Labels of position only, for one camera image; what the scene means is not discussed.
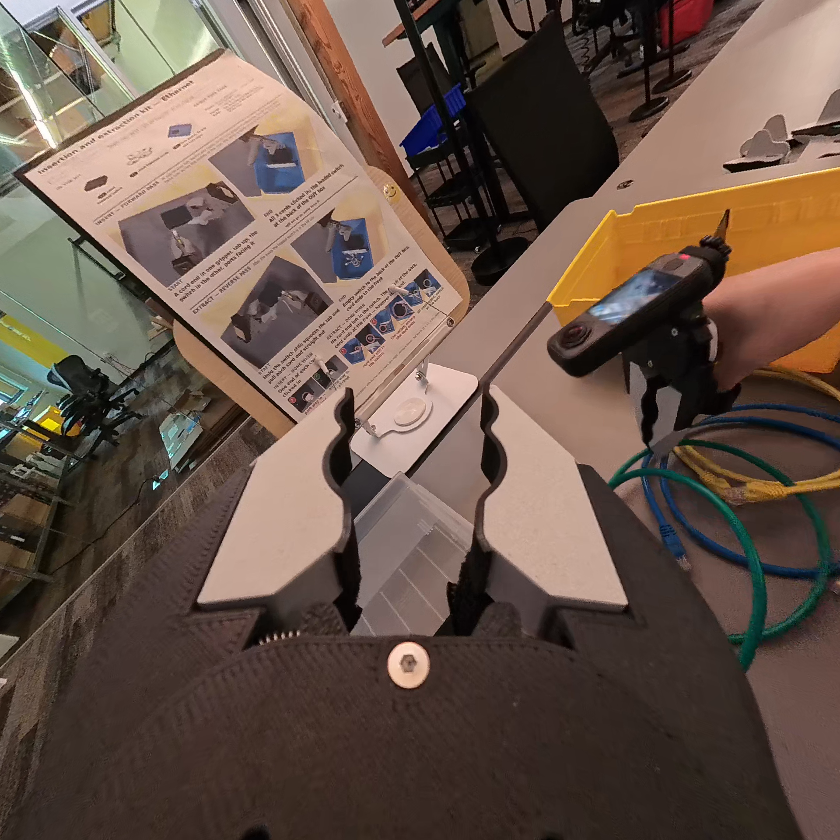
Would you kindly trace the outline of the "black fabric chair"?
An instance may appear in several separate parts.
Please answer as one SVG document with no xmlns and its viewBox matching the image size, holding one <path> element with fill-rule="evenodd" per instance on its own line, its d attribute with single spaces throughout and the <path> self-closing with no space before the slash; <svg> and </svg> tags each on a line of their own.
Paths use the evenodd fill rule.
<svg viewBox="0 0 840 840">
<path fill-rule="evenodd" d="M 539 232 L 568 205 L 596 194 L 620 163 L 613 130 L 557 17 L 466 102 Z"/>
</svg>

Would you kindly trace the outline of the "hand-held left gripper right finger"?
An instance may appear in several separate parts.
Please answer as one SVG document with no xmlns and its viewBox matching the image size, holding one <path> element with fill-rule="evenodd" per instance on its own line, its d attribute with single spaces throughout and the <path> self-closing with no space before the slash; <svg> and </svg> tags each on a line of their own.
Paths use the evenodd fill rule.
<svg viewBox="0 0 840 840">
<path fill-rule="evenodd" d="M 557 609 L 621 614 L 629 601 L 575 458 L 496 385 L 483 391 L 480 469 L 469 551 L 449 586 L 455 635 L 491 603 L 510 604 L 526 635 Z"/>
</svg>

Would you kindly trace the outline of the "yellow plastic bin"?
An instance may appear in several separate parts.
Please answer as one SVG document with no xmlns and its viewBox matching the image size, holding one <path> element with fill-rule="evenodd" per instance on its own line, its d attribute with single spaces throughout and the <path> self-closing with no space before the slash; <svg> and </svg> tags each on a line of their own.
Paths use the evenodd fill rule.
<svg viewBox="0 0 840 840">
<path fill-rule="evenodd" d="M 786 309 L 793 298 L 792 260 L 838 247 L 838 170 L 671 198 L 638 205 L 628 213 L 609 211 L 549 296 L 560 326 L 657 257 L 713 235 L 727 209 L 731 253 L 721 283 L 755 277 L 777 280 L 784 288 Z M 789 360 L 803 371 L 799 362 L 805 357 L 798 353 L 776 361 Z"/>
</svg>

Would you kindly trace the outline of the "wooden post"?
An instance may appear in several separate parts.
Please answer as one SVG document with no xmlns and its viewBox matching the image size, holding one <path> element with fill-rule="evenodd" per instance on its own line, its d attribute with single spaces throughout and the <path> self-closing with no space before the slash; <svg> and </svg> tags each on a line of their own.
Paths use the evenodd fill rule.
<svg viewBox="0 0 840 840">
<path fill-rule="evenodd" d="M 288 1 L 290 14 L 348 118 L 364 163 L 389 175 L 428 227 L 432 222 L 367 91 L 339 29 L 323 1 Z"/>
</svg>

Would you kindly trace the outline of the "person's right forearm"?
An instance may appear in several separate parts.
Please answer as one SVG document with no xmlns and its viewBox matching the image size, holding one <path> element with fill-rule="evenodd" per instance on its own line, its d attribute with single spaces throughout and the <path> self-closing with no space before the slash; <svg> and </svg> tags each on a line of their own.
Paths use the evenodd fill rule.
<svg viewBox="0 0 840 840">
<path fill-rule="evenodd" d="M 799 354 L 803 371 L 828 374 L 838 364 L 839 247 L 792 260 L 793 298 L 782 340 L 782 357 Z"/>
</svg>

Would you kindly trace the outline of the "black office chair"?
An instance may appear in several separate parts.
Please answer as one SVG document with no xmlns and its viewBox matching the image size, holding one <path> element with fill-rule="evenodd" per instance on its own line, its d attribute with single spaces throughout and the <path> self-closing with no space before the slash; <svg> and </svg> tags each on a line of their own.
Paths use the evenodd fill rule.
<svg viewBox="0 0 840 840">
<path fill-rule="evenodd" d="M 118 387 L 99 369 L 93 369 L 77 355 L 70 355 L 54 363 L 48 371 L 50 384 L 64 389 L 67 394 L 58 402 L 61 417 L 60 431 L 67 436 L 78 427 L 82 436 L 94 435 L 87 457 L 93 457 L 97 448 L 105 443 L 119 443 L 120 428 L 144 416 L 128 406 L 128 400 L 140 391 L 129 389 L 118 392 Z"/>
</svg>

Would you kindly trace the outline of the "printed instruction poster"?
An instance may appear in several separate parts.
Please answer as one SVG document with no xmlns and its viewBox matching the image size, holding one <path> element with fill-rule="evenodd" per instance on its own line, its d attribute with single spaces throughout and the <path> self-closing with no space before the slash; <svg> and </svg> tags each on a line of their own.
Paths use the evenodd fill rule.
<svg viewBox="0 0 840 840">
<path fill-rule="evenodd" d="M 18 179 L 292 421 L 372 412 L 461 297 L 341 139 L 229 51 L 42 153 Z"/>
</svg>

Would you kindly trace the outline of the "clear plastic bin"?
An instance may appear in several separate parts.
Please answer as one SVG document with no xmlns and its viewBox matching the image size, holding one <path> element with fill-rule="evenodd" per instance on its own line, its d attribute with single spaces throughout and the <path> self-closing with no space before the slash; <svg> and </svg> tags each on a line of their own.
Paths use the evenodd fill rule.
<svg viewBox="0 0 840 840">
<path fill-rule="evenodd" d="M 431 637 L 448 620 L 474 526 L 429 490 L 397 474 L 354 520 L 362 610 L 355 637 Z"/>
</svg>

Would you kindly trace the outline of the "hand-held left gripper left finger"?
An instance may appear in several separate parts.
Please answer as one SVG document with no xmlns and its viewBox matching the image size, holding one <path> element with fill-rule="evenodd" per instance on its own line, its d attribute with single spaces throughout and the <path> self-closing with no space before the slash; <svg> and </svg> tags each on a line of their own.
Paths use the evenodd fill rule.
<svg viewBox="0 0 840 840">
<path fill-rule="evenodd" d="M 288 634 L 311 608 L 330 605 L 347 632 L 355 628 L 361 561 L 343 488 L 354 432 L 354 394 L 340 387 L 255 460 L 198 608 L 258 607 Z"/>
</svg>

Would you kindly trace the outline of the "black stanchion base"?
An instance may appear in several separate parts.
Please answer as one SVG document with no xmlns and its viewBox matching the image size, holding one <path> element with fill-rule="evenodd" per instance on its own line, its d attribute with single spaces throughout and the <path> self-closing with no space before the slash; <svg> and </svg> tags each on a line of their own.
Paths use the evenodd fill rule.
<svg viewBox="0 0 840 840">
<path fill-rule="evenodd" d="M 492 287 L 528 250 L 531 242 L 525 237 L 497 239 L 472 262 L 470 271 L 475 282 Z"/>
</svg>

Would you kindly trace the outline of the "person's right hand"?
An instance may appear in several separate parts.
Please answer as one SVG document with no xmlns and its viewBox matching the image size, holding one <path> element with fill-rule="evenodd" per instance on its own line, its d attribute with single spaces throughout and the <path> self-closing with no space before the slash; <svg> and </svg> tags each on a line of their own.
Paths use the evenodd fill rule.
<svg viewBox="0 0 840 840">
<path fill-rule="evenodd" d="M 753 371 L 791 352 L 784 288 L 766 277 L 724 280 L 703 300 L 717 327 L 717 390 L 728 392 Z"/>
</svg>

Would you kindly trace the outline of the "red beanbag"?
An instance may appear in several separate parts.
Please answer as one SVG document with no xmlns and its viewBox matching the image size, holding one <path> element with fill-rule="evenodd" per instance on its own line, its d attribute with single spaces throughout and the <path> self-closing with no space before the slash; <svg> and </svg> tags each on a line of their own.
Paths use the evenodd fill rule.
<svg viewBox="0 0 840 840">
<path fill-rule="evenodd" d="M 667 1 L 658 11 L 660 45 L 676 46 L 698 35 L 709 23 L 714 1 Z"/>
</svg>

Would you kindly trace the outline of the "blue storage bin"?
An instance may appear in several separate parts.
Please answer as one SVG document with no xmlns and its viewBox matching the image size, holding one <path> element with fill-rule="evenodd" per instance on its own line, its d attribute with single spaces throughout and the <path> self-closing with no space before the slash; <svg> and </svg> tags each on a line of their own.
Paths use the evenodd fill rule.
<svg viewBox="0 0 840 840">
<path fill-rule="evenodd" d="M 454 85 L 444 94 L 447 111 L 452 120 L 457 122 L 460 113 L 466 106 L 466 100 L 460 84 Z M 413 126 L 405 139 L 400 142 L 407 157 L 414 157 L 426 149 L 440 144 L 439 137 L 444 131 L 443 122 L 438 114 L 436 104 L 432 104 L 421 115 L 420 120 Z"/>
</svg>

